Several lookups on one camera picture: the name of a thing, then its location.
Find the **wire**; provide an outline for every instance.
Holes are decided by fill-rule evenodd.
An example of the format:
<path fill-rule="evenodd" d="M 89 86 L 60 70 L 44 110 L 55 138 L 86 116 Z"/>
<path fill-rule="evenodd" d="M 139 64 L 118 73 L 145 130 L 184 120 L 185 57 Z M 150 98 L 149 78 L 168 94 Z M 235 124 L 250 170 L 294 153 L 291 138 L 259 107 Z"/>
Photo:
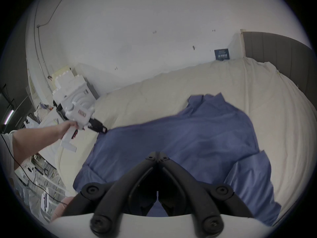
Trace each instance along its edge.
<path fill-rule="evenodd" d="M 47 24 L 51 21 L 53 15 L 54 15 L 54 13 L 55 13 L 55 11 L 57 10 L 58 6 L 60 5 L 60 3 L 61 3 L 62 1 L 63 1 L 63 0 L 60 0 L 60 2 L 58 3 L 58 5 L 56 6 L 55 10 L 53 11 L 53 14 L 51 15 L 51 17 L 50 17 L 50 19 L 49 19 L 49 21 L 46 22 L 46 23 L 43 24 L 43 25 L 37 25 L 37 26 L 36 26 L 37 28 L 39 28 L 39 27 L 41 27 L 41 26 L 45 26 L 45 25 L 47 25 Z"/>
<path fill-rule="evenodd" d="M 7 84 L 5 84 L 5 89 L 7 90 L 7 96 L 8 96 L 8 98 L 10 99 L 9 92 L 8 92 L 8 88 L 7 88 Z"/>
<path fill-rule="evenodd" d="M 54 170 L 53 170 L 50 179 L 52 180 L 54 178 L 54 176 L 55 176 L 55 174 L 54 174 Z"/>
<path fill-rule="evenodd" d="M 29 113 L 28 115 L 31 115 L 34 118 L 33 120 L 38 122 L 33 113 Z"/>
<path fill-rule="evenodd" d="M 37 48 L 36 48 L 36 41 L 35 41 L 35 19 L 36 19 L 37 8 L 38 8 L 38 6 L 39 6 L 40 1 L 41 1 L 41 0 L 39 0 L 38 3 L 37 3 L 37 7 L 36 7 L 36 10 L 35 10 L 35 15 L 34 15 L 34 30 L 33 30 L 33 33 L 34 33 L 34 46 L 35 46 L 35 52 L 36 52 L 36 56 L 37 56 L 37 61 L 39 62 L 39 66 L 40 66 L 41 72 L 42 72 L 42 74 L 43 74 L 43 77 L 44 77 L 44 79 L 45 79 L 45 82 L 46 82 L 46 84 L 47 84 L 47 87 L 49 88 L 49 90 L 50 90 L 51 93 L 52 93 L 53 91 L 52 91 L 52 89 L 50 88 L 50 86 L 49 86 L 49 84 L 48 84 L 48 82 L 47 82 L 47 80 L 46 80 L 46 77 L 45 77 L 45 75 L 44 75 L 44 72 L 43 72 L 43 69 L 42 69 L 42 66 L 41 66 L 41 63 L 40 63 L 39 55 L 38 55 L 38 53 L 37 53 Z"/>
<path fill-rule="evenodd" d="M 4 137 L 2 136 L 2 134 L 1 134 L 1 137 L 2 137 L 3 141 L 5 142 L 5 145 L 7 146 L 7 149 L 9 150 L 9 153 L 10 153 L 11 157 L 12 157 L 12 158 L 14 159 L 14 161 L 20 166 L 20 168 L 23 170 L 23 172 L 25 173 L 25 175 L 26 175 L 26 177 L 29 179 L 29 181 L 30 181 L 31 183 L 33 183 L 35 186 L 37 186 L 38 188 L 40 188 L 41 190 L 43 190 L 47 195 L 49 195 L 49 197 L 51 197 L 51 198 L 52 198 L 53 200 L 55 200 L 56 202 L 61 203 L 61 204 L 65 205 L 65 206 L 67 206 L 68 204 L 65 204 L 65 203 L 63 203 L 63 202 L 61 202 L 61 201 L 58 201 L 57 199 L 55 199 L 54 197 L 52 197 L 50 194 L 48 194 L 48 193 L 45 191 L 45 189 L 43 189 L 41 186 L 38 186 L 38 185 L 36 185 L 34 182 L 31 181 L 31 179 L 28 177 L 27 173 L 24 171 L 24 169 L 22 168 L 22 166 L 21 166 L 21 165 L 16 161 L 16 159 L 13 157 L 13 155 L 12 155 L 10 149 L 9 149 L 9 146 L 7 145 L 7 142 L 6 142 L 6 140 L 4 139 Z"/>
<path fill-rule="evenodd" d="M 15 100 L 14 98 L 12 99 L 12 101 L 14 101 L 14 103 L 16 104 L 16 106 L 18 105 L 17 102 L 16 102 L 16 100 Z"/>
<path fill-rule="evenodd" d="M 46 176 L 49 175 L 49 170 L 48 170 L 47 168 L 44 169 L 44 174 L 45 174 Z"/>

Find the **fluorescent light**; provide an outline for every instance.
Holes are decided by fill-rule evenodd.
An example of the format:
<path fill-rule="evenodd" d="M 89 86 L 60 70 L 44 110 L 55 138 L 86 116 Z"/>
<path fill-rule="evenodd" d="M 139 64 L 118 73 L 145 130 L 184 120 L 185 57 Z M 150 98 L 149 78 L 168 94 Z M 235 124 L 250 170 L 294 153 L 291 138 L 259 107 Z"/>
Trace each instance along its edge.
<path fill-rule="evenodd" d="M 6 118 L 5 122 L 4 122 L 4 125 L 6 125 L 8 123 L 8 121 L 10 120 L 12 114 L 14 113 L 14 110 L 11 110 L 8 117 Z"/>

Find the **blue fabric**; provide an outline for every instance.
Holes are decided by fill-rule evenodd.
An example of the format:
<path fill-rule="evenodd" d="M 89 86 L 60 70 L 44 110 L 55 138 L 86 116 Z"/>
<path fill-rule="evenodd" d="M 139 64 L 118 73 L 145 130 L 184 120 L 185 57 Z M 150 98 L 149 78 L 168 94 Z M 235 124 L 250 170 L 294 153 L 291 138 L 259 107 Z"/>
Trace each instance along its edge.
<path fill-rule="evenodd" d="M 177 115 L 99 134 L 73 188 L 118 180 L 153 151 L 166 153 L 198 181 L 229 184 L 263 223 L 276 220 L 281 206 L 274 202 L 270 162 L 248 116 L 221 94 L 191 96 Z M 167 215 L 157 201 L 148 216 Z"/>

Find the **hand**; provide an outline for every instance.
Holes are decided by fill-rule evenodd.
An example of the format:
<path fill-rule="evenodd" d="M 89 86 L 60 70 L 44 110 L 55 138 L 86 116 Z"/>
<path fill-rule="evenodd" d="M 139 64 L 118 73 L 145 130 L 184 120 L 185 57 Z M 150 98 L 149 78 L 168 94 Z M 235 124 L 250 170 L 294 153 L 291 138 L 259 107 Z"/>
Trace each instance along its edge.
<path fill-rule="evenodd" d="M 64 204 L 69 204 L 72 200 L 73 200 L 73 196 L 71 197 L 65 197 L 62 202 Z M 62 216 L 62 214 L 64 213 L 64 210 L 65 210 L 65 205 L 64 204 L 61 204 L 59 203 L 58 206 L 55 208 L 54 212 L 53 212 L 53 215 L 52 215 L 52 218 L 51 218 L 51 222 L 59 217 Z"/>
<path fill-rule="evenodd" d="M 59 125 L 56 125 L 55 127 L 56 127 L 56 129 L 57 129 L 58 138 L 59 138 L 59 139 L 62 139 L 63 136 L 65 135 L 65 133 L 67 132 L 67 130 L 68 130 L 71 126 L 75 126 L 75 128 L 78 129 L 78 124 L 77 124 L 76 121 L 70 121 L 70 120 L 68 120 L 68 121 L 65 121 L 65 122 L 63 122 L 63 123 L 61 123 L 61 124 L 59 124 Z"/>

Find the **bed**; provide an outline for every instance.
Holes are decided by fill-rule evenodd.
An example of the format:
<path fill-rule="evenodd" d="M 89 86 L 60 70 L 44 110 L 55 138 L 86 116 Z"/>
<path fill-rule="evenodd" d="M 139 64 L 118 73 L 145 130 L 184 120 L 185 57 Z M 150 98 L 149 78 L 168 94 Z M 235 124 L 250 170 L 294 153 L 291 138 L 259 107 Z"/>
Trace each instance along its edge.
<path fill-rule="evenodd" d="M 279 218 L 303 193 L 316 164 L 317 66 L 314 53 L 288 37 L 241 32 L 244 57 L 188 67 L 129 85 L 100 97 L 94 117 L 109 128 L 178 113 L 190 95 L 222 93 L 251 119 L 259 148 L 272 168 Z M 97 133 L 79 131 L 73 153 L 59 148 L 55 166 L 69 195 Z"/>

